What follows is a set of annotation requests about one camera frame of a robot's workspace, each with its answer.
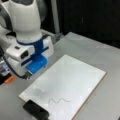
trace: blue gripper pad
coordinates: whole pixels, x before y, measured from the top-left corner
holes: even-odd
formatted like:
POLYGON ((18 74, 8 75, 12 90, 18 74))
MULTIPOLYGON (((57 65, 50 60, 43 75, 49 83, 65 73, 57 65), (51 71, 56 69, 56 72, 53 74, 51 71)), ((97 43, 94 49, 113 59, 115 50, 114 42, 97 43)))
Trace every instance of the blue gripper pad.
POLYGON ((36 56, 32 63, 30 63, 26 68, 27 70, 29 70, 32 74, 35 74, 37 71, 39 71, 41 68, 43 68, 44 66, 46 66, 47 64, 47 59, 42 56, 36 56))

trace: black cable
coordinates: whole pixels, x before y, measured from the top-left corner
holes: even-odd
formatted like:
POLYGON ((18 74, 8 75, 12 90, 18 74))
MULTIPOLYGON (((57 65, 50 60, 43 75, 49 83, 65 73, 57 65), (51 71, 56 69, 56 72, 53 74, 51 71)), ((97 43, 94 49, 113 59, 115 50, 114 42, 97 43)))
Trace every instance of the black cable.
POLYGON ((15 72, 15 70, 11 67, 11 65, 9 64, 9 62, 7 61, 7 59, 5 58, 4 52, 3 52, 3 49, 2 49, 1 46, 0 46, 0 52, 1 52, 1 55, 2 55, 2 57, 3 57, 3 59, 4 59, 4 61, 5 61, 6 64, 8 65, 8 67, 11 69, 11 71, 12 71, 17 77, 22 78, 22 79, 29 79, 29 78, 30 78, 30 76, 31 76, 32 74, 30 74, 29 72, 25 73, 25 75, 23 75, 23 76, 20 76, 19 74, 17 74, 17 73, 15 72))

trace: table surface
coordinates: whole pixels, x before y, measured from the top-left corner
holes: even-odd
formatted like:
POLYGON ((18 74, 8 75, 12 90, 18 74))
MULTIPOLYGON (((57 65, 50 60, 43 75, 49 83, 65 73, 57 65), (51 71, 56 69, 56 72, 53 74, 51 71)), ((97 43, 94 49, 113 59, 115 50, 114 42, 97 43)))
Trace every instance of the table surface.
POLYGON ((0 86, 0 120, 33 120, 18 95, 64 54, 107 72, 106 77, 84 104, 74 120, 118 120, 120 116, 120 50, 89 38, 69 33, 54 45, 48 66, 31 80, 16 78, 0 86))

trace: black object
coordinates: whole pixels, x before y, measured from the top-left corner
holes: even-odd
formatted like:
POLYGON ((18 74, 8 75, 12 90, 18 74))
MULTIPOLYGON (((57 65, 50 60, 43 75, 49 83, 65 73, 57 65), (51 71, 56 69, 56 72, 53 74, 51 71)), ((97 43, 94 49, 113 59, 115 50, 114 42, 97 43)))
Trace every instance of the black object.
POLYGON ((29 100, 23 108, 38 120, 48 120, 49 113, 32 100, 29 100))
POLYGON ((26 58, 28 55, 29 55, 28 51, 25 51, 24 53, 22 53, 21 59, 26 58))
POLYGON ((9 77, 11 77, 11 74, 7 74, 6 76, 3 76, 0 74, 0 85, 2 85, 9 77))

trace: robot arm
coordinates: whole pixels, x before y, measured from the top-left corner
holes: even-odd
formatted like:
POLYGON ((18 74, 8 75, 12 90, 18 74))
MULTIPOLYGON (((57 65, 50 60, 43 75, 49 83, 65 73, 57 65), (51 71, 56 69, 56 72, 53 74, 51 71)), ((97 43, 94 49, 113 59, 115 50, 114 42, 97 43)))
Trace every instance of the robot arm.
POLYGON ((4 5, 3 8, 17 36, 16 42, 6 51, 8 62, 19 75, 24 75, 26 71, 34 74, 46 66, 48 57, 54 52, 51 37, 43 36, 40 30, 36 0, 9 0, 8 9, 4 5))

